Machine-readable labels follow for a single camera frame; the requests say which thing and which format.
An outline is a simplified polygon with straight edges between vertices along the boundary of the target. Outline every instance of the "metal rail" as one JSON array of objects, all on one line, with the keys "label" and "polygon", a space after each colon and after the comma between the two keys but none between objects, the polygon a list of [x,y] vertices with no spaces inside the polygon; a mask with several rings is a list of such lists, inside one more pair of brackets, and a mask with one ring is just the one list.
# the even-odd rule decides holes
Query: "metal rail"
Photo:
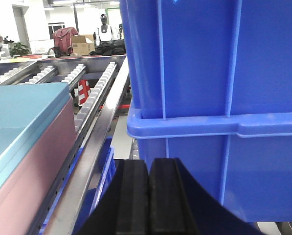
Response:
[{"label": "metal rail", "polygon": [[10,75],[5,81],[0,82],[0,86],[18,84],[19,82],[24,80],[29,74],[35,71],[37,67],[37,61],[19,67],[18,71]]},{"label": "metal rail", "polygon": [[77,135],[77,138],[76,138],[76,141],[75,141],[73,148],[70,150],[69,154],[67,155],[66,160],[64,161],[60,171],[58,172],[57,178],[55,179],[47,196],[45,197],[42,205],[40,206],[39,212],[36,214],[35,218],[33,219],[31,227],[30,227],[29,231],[27,232],[28,235],[38,234],[39,229],[41,228],[41,226],[42,226],[42,224],[43,224],[43,222],[48,214],[48,211],[51,207],[51,204],[53,203],[53,201],[56,197],[56,193],[61,188],[61,185],[63,183],[63,177],[67,174],[72,161],[74,160],[79,148],[81,147],[81,145],[85,139],[85,136],[87,135],[88,131],[90,130],[91,123],[93,122],[101,103],[105,99],[105,97],[109,91],[109,87],[113,83],[113,81],[116,77],[116,74],[117,74],[117,72],[114,71],[112,76],[110,77],[108,83],[106,84],[106,86],[104,86],[104,88],[101,90],[99,96],[97,97],[97,100],[96,100],[93,108],[88,113],[88,116],[86,117],[84,124],[81,126],[81,128],[78,132],[78,135]]},{"label": "metal rail", "polygon": [[81,79],[81,77],[86,73],[86,66],[84,66],[82,68],[82,70],[79,72],[79,74],[76,75],[76,77],[71,81],[71,83],[69,83],[68,87],[69,87],[69,91],[72,91],[74,89],[74,87],[76,86],[76,84],[79,82],[79,80]]},{"label": "metal rail", "polygon": [[44,77],[42,77],[37,84],[40,83],[46,83],[48,81],[50,81],[50,79],[52,79],[54,76],[56,76],[58,74],[58,70],[56,67],[53,67]]},{"label": "metal rail", "polygon": [[115,111],[123,97],[123,90],[128,85],[128,74],[128,63],[127,59],[125,59],[106,99],[104,108],[84,146],[83,154],[48,222],[44,235],[70,235],[72,233],[93,175],[97,157],[105,141]]}]

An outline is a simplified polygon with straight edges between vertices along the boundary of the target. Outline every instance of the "white wall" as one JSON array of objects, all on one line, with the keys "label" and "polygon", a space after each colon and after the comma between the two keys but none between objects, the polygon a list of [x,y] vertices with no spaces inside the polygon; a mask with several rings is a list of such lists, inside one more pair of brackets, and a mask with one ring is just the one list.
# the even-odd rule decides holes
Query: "white wall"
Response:
[{"label": "white wall", "polygon": [[19,41],[12,5],[23,8],[27,34],[30,41],[49,39],[43,0],[0,0],[0,33],[9,40]]},{"label": "white wall", "polygon": [[19,41],[11,0],[0,0],[0,33],[9,40]]},{"label": "white wall", "polygon": [[[77,8],[77,19],[80,34],[93,34],[95,29],[101,25],[100,15],[105,14],[105,9],[94,6]],[[56,7],[52,11],[46,11],[47,23],[64,22],[66,27],[74,27],[74,10],[70,6]]]},{"label": "white wall", "polygon": [[80,34],[93,34],[101,26],[100,15],[105,13],[105,9],[95,7],[78,8],[77,18]]},{"label": "white wall", "polygon": [[45,11],[47,23],[58,23],[64,22],[66,27],[74,27],[74,11],[69,6],[67,7],[56,7],[53,11]]},{"label": "white wall", "polygon": [[27,34],[30,41],[50,39],[43,0],[25,0],[28,8],[24,10]]}]

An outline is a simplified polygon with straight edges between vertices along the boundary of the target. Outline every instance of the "blue plastic crate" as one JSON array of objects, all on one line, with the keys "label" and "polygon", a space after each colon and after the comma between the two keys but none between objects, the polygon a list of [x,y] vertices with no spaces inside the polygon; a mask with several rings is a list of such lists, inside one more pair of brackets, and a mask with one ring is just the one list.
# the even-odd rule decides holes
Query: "blue plastic crate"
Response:
[{"label": "blue plastic crate", "polygon": [[292,113],[142,119],[132,104],[128,134],[148,168],[180,158],[244,221],[292,221]]},{"label": "blue plastic crate", "polygon": [[143,118],[292,112],[292,0],[122,0]]}]

